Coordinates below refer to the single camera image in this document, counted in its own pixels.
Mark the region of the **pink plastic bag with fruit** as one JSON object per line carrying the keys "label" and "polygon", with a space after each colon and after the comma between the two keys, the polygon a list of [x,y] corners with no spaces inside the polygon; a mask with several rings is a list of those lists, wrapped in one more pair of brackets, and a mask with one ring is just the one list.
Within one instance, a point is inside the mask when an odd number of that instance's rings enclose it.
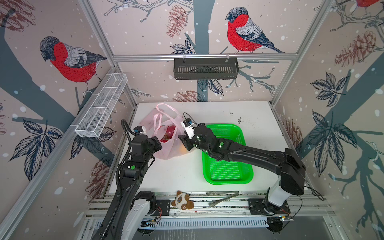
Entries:
{"label": "pink plastic bag with fruit", "polygon": [[172,106],[160,103],[139,123],[146,130],[157,137],[162,149],[154,153],[155,158],[169,160],[174,157],[186,155],[182,153],[180,146],[184,146],[178,138],[184,133],[181,122],[184,117]]}

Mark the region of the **green plastic basket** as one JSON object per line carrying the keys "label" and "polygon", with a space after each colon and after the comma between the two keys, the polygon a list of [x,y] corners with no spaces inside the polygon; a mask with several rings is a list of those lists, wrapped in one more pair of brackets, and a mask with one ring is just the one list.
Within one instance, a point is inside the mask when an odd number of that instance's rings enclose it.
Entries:
{"label": "green plastic basket", "polygon": [[[213,134],[218,138],[232,140],[245,145],[243,131],[237,125],[208,125]],[[203,175],[205,180],[212,185],[244,185],[249,183],[254,176],[253,167],[240,162],[217,161],[206,153],[202,153]]]}

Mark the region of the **orange fruit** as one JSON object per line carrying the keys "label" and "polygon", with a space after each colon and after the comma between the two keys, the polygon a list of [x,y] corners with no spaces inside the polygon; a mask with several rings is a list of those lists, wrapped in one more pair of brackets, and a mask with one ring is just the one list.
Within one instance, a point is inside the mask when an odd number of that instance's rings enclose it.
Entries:
{"label": "orange fruit", "polygon": [[182,153],[188,153],[189,152],[184,146],[180,146],[180,151]]}

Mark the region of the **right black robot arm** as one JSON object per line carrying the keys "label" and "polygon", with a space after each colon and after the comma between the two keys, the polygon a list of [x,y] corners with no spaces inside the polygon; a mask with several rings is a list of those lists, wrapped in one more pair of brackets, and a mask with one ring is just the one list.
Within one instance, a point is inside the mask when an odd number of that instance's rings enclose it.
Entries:
{"label": "right black robot arm", "polygon": [[305,191],[306,167],[291,149],[267,151],[247,147],[232,140],[218,138],[205,123],[191,120],[181,122],[185,134],[179,136],[185,148],[201,150],[217,161],[240,162],[263,168],[280,176],[268,191],[269,204],[280,207],[291,195],[301,196]]}

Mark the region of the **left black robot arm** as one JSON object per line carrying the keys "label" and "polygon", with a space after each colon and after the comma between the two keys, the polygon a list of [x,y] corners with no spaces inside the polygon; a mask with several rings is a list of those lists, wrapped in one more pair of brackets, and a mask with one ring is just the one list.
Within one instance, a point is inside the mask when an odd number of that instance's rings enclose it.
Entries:
{"label": "left black robot arm", "polygon": [[155,193],[139,191],[154,153],[162,149],[157,137],[138,135],[129,143],[116,172],[117,190],[94,240],[131,240],[143,218],[156,208]]}

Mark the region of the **panda plush toy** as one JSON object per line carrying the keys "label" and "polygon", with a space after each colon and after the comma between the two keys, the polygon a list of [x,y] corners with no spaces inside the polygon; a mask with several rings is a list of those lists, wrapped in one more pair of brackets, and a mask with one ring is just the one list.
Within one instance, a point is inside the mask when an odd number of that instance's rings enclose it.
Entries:
{"label": "panda plush toy", "polygon": [[191,210],[194,208],[194,202],[190,200],[190,195],[182,191],[177,191],[175,200],[171,202],[171,206],[179,210]]}

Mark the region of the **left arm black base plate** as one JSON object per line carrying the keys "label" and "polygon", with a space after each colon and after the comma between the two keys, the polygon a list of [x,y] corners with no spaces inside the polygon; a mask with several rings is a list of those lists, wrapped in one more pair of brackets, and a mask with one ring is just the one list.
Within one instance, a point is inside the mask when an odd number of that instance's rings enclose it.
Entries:
{"label": "left arm black base plate", "polygon": [[169,216],[170,214],[170,208],[171,208],[171,201],[170,200],[156,200],[156,206],[154,208],[154,211],[149,214],[149,216]]}

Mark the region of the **metal tongs on rail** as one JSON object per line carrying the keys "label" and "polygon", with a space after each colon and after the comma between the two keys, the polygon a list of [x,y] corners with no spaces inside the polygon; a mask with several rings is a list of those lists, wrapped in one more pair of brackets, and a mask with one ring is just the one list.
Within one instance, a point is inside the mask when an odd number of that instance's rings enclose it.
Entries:
{"label": "metal tongs on rail", "polygon": [[227,201],[231,198],[239,196],[240,192],[239,191],[229,191],[229,192],[228,191],[219,191],[219,192],[218,191],[209,191],[209,192],[206,192],[206,195],[207,196],[224,196],[224,198],[209,202],[210,207],[215,207],[219,203],[222,203],[222,202]]}

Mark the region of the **black hanging wall basket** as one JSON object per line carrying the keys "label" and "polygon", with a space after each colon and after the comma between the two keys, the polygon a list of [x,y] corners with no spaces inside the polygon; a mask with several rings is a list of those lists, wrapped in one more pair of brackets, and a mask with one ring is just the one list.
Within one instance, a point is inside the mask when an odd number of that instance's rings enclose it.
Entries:
{"label": "black hanging wall basket", "polygon": [[230,80],[238,73],[237,58],[174,59],[176,80]]}

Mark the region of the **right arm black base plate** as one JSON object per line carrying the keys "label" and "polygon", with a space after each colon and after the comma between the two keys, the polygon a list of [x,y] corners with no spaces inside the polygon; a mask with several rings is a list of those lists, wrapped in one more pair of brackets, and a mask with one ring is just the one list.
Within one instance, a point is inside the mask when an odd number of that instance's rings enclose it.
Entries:
{"label": "right arm black base plate", "polygon": [[249,211],[251,215],[274,216],[290,215],[291,211],[285,201],[282,206],[275,206],[267,199],[248,199]]}

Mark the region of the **aluminium horizontal frame bar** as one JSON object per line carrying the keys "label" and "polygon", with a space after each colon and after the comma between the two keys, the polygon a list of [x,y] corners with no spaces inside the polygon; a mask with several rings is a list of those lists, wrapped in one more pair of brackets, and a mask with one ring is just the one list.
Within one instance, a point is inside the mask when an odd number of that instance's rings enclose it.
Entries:
{"label": "aluminium horizontal frame bar", "polygon": [[298,58],[296,53],[257,53],[257,54],[197,54],[197,55],[115,55],[113,60],[116,63],[122,62],[168,62],[174,59],[209,59],[209,58],[237,58],[240,61],[264,61],[264,60],[276,60],[276,61],[293,61]]}

